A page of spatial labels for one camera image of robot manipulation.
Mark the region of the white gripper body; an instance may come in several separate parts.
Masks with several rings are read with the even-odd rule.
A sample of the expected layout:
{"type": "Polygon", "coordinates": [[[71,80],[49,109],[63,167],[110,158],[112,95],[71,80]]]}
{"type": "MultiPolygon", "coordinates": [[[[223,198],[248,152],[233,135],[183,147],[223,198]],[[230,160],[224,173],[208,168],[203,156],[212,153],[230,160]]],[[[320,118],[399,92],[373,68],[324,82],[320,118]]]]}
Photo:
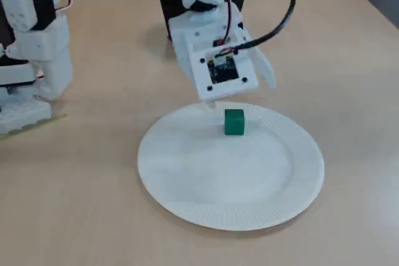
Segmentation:
{"type": "Polygon", "coordinates": [[[211,11],[187,11],[168,21],[170,37],[178,58],[190,52],[213,50],[214,41],[225,36],[228,25],[228,5],[223,4],[211,11]]]}

